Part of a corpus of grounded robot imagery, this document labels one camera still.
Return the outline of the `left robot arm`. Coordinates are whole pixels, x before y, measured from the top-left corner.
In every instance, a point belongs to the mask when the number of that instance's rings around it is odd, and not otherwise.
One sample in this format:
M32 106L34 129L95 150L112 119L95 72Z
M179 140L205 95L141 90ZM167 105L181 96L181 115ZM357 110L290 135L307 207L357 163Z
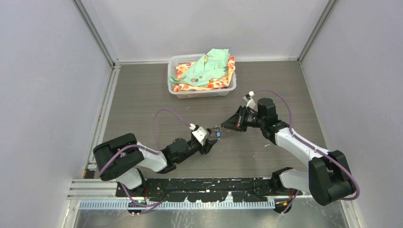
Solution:
M208 138L199 141L192 135L188 141L177 138L161 151L156 151L138 142L133 133L127 133L97 145L93 155L102 181L116 180L133 196L139 197L146 189L140 167L165 174L197 152L208 154L217 142L217 139Z

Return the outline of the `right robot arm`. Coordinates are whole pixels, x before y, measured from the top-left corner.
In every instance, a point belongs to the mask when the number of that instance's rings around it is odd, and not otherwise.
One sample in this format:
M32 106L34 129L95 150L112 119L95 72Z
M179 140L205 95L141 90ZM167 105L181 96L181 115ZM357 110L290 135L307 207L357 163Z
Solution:
M301 190L322 206L359 196L358 184L341 151L327 151L294 131L278 118L272 99L261 98L255 102L246 96L244 100L247 104L240 106L221 127L237 132L245 132L249 127L259 128L264 138L290 152L308 168L307 172L291 167L274 172L271 182L274 193L283 195L289 189Z

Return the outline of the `white perforated plastic basket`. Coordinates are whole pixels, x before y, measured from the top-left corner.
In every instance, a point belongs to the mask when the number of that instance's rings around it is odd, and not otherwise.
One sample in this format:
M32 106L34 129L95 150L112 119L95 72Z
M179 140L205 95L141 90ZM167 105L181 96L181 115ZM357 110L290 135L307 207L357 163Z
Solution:
M226 96L230 91L233 91L237 86L237 77L236 74L233 74L232 80L228 87L223 89L214 89L214 90L204 90L204 91L184 91L184 92L175 92L173 90L173 85L169 79L169 76L174 75L177 73L176 66L179 64L187 64L190 62L197 61L200 57L204 54L190 54L190 55L178 55L173 56L168 61L168 92L172 95L175 95L179 99L185 98L199 98L199 97L216 97L216 96Z

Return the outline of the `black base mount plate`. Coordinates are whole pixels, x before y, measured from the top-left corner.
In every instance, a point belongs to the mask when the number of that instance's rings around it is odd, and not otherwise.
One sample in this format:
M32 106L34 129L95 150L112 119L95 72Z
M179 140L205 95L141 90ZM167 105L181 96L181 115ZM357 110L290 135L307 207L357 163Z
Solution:
M280 187L271 178L148 178L133 190L127 189L132 198L139 197L152 202L223 202L231 196L235 202L263 202L268 196L292 198L296 189Z

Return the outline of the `orange patterned cloth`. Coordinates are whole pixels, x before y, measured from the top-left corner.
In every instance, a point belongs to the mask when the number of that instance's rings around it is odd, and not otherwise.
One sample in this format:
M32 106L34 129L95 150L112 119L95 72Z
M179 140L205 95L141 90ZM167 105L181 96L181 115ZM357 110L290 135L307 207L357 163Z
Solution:
M172 91L174 92L186 92L186 91L207 91L227 88L231 81L235 78L235 58L234 56L229 56L226 68L222 73L224 77L213 78L213 76L208 76L207 73L200 75L198 77L191 78L190 82L183 81L184 74L188 71L195 62L181 64L176 67L177 75L169 79L170 84L173 85Z

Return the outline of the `green patterned cloth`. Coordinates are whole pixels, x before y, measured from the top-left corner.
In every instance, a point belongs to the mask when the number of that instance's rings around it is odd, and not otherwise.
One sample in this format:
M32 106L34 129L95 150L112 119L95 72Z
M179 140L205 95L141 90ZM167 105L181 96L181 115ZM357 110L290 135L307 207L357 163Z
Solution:
M207 87L228 75L229 58L228 49L213 48L195 62L177 65L176 74L170 75L169 81L173 86Z

